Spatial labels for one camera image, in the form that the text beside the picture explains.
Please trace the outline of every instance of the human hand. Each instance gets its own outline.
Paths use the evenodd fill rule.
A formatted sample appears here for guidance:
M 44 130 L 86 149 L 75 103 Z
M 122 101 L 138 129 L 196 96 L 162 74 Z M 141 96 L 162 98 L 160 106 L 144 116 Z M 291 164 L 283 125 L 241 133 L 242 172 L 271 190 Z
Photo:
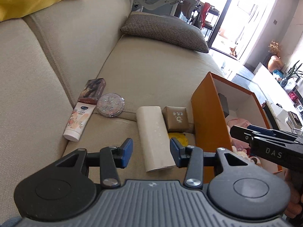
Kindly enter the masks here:
M 290 202 L 284 212 L 287 217 L 295 218 L 301 211 L 302 206 L 299 204 L 301 201 L 303 203 L 303 195 L 300 195 L 299 192 L 294 188 L 294 185 L 291 181 L 291 174 L 289 170 L 286 170 L 284 173 L 284 180 L 290 188 Z

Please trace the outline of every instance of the houndstooth pillow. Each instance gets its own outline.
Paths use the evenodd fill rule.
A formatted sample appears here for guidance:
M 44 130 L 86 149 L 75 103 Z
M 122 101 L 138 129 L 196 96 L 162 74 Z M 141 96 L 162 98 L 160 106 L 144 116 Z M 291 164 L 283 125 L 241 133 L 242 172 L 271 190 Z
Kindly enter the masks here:
M 131 14 L 121 28 L 125 34 L 148 37 L 183 48 L 208 53 L 202 32 L 181 20 L 148 14 Z

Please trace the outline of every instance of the white cap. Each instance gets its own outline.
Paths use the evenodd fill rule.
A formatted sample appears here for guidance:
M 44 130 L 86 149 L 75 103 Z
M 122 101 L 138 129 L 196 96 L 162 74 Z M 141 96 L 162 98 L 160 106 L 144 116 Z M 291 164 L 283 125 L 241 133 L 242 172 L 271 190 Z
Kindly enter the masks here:
M 72 142 L 78 142 L 80 139 L 80 134 L 74 130 L 65 130 L 63 136 Z

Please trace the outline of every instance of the potted plant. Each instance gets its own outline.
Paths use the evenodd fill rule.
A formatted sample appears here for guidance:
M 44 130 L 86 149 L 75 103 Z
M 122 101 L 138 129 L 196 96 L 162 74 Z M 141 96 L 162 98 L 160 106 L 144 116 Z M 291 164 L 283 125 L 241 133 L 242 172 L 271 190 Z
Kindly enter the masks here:
M 298 63 L 299 63 L 299 60 L 288 71 L 286 77 L 281 80 L 280 85 L 282 88 L 284 88 L 287 85 L 287 82 L 289 79 L 291 79 L 291 78 L 300 79 L 301 77 L 303 77 L 303 72 L 299 71 L 299 68 L 302 66 L 302 63 L 297 67 Z
M 267 69 L 269 72 L 272 73 L 276 69 L 281 70 L 284 64 L 280 59 L 281 47 L 279 42 L 271 41 L 269 45 L 269 52 L 273 54 L 267 64 Z

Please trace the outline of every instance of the orange box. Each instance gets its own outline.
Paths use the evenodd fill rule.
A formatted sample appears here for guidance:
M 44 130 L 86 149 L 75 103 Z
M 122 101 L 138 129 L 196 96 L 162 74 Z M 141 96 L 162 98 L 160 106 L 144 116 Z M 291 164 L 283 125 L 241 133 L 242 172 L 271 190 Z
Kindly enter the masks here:
M 227 98 L 229 116 L 224 117 L 218 94 Z M 215 152 L 217 148 L 231 148 L 231 140 L 226 121 L 243 118 L 252 125 L 270 129 L 264 111 L 256 95 L 225 78 L 209 72 L 191 97 L 194 116 L 196 146 L 206 152 Z M 280 168 L 267 160 L 262 160 L 266 170 L 276 173 Z M 204 183 L 214 178 L 212 167 L 204 168 Z

